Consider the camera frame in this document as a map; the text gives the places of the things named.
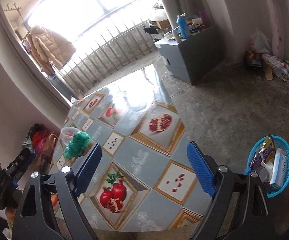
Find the white bottle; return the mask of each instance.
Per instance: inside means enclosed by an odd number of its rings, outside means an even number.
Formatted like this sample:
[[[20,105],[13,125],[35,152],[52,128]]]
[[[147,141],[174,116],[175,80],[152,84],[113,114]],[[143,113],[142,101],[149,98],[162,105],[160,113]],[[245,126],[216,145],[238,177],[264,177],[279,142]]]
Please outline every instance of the white bottle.
[[[173,37],[177,43],[181,42],[181,39],[180,39],[176,29],[172,30],[172,34],[173,34]]]

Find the clear plastic bowl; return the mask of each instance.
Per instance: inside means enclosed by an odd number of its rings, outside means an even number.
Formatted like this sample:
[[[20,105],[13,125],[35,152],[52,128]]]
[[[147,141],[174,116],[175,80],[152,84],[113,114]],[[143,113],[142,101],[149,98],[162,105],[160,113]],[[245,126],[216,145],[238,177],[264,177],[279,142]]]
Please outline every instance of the clear plastic bowl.
[[[78,128],[75,127],[64,127],[61,129],[61,136],[64,145],[68,146],[69,142],[74,137],[75,133],[80,132]]]

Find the blue bottle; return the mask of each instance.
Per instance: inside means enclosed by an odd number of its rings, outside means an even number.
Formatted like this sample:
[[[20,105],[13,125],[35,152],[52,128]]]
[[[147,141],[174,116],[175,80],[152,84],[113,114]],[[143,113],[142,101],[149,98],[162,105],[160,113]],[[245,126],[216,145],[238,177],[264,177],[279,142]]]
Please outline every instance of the blue bottle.
[[[184,17],[185,17],[185,14],[178,15],[177,24],[179,25],[182,37],[184,39],[187,39],[190,37],[191,34],[190,34],[189,27],[188,27]]]

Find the blue gripper pad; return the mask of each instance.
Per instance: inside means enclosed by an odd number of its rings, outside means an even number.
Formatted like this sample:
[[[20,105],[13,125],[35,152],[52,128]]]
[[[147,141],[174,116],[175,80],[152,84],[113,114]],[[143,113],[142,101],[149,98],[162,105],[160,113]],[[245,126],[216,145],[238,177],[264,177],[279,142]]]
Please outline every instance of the blue gripper pad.
[[[187,156],[203,191],[214,197],[216,194],[214,175],[193,142],[187,146]]]
[[[75,197],[79,197],[81,193],[86,192],[93,174],[95,173],[96,168],[98,167],[98,164],[101,160],[101,156],[101,146],[97,143],[92,149],[91,153],[86,156],[84,162],[79,165],[78,171],[75,172],[75,187],[72,190],[72,194]]]

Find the green mesh scrubber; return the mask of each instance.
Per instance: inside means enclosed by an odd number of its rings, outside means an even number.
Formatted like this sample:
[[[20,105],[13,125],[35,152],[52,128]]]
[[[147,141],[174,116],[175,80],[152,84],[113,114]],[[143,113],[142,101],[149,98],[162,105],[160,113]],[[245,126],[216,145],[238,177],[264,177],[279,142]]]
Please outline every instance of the green mesh scrubber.
[[[65,149],[65,158],[67,160],[73,157],[79,157],[83,153],[83,149],[87,146],[90,141],[90,137],[85,132],[75,133],[72,141],[69,142],[68,146]]]

